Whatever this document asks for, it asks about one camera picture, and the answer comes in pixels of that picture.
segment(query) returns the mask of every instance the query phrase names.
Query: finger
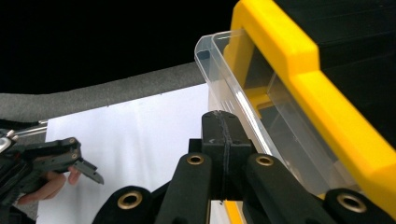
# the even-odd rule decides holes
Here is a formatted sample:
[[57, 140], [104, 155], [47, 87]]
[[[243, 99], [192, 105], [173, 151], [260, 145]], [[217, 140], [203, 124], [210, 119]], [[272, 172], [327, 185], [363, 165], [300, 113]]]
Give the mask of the finger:
[[18, 199], [18, 204], [33, 203], [39, 200], [53, 198], [66, 182], [66, 177], [63, 174], [48, 172], [45, 177], [49, 182], [41, 187], [41, 189], [20, 197]]
[[69, 184], [76, 185], [79, 177], [81, 176], [81, 172], [72, 166], [70, 166], [68, 170], [70, 171], [70, 175], [68, 177]]

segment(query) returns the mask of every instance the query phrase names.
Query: clear plastic bin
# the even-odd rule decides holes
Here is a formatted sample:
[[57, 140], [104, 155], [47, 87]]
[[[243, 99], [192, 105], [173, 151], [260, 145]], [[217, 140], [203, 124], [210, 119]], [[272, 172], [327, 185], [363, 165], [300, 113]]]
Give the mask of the clear plastic bin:
[[313, 194], [358, 189], [269, 63], [253, 48], [244, 75], [225, 60], [232, 39], [254, 44], [243, 30], [203, 36], [195, 60], [214, 100], [209, 109], [235, 114], [259, 152], [279, 158]]

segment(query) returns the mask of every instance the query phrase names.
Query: white paper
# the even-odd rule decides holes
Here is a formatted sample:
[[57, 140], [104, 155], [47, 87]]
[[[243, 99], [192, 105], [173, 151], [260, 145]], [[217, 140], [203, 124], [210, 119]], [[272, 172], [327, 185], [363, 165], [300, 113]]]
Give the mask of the white paper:
[[54, 199], [39, 202], [37, 224], [89, 224], [116, 190], [152, 192], [167, 183], [189, 140], [201, 138], [207, 111], [202, 84], [50, 119], [46, 141], [76, 137], [83, 159], [97, 166], [105, 184], [84, 175], [76, 186], [65, 184]]

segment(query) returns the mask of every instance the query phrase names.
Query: metal grommet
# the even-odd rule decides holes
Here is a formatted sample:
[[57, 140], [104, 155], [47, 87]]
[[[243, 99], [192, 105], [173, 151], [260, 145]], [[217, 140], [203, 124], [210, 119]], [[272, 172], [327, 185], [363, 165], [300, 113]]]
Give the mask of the metal grommet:
[[126, 210], [137, 207], [143, 200], [143, 196], [139, 191], [130, 191], [118, 200], [118, 206], [120, 209]]
[[199, 165], [204, 162], [204, 158], [201, 156], [190, 156], [187, 158], [187, 162], [191, 165]]
[[337, 196], [337, 201], [350, 211], [356, 213], [363, 213], [367, 211], [367, 207], [364, 202], [362, 202], [361, 199], [357, 198], [354, 195], [341, 193]]
[[256, 162], [260, 165], [264, 165], [264, 166], [270, 166], [274, 164], [274, 161], [266, 156], [260, 156], [258, 158], [256, 158]]

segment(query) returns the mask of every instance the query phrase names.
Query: black background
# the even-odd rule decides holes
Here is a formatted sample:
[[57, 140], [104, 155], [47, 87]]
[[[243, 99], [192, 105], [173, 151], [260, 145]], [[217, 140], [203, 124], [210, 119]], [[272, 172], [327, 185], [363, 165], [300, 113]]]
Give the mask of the black background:
[[0, 1], [0, 92], [70, 91], [194, 62], [236, 0]]

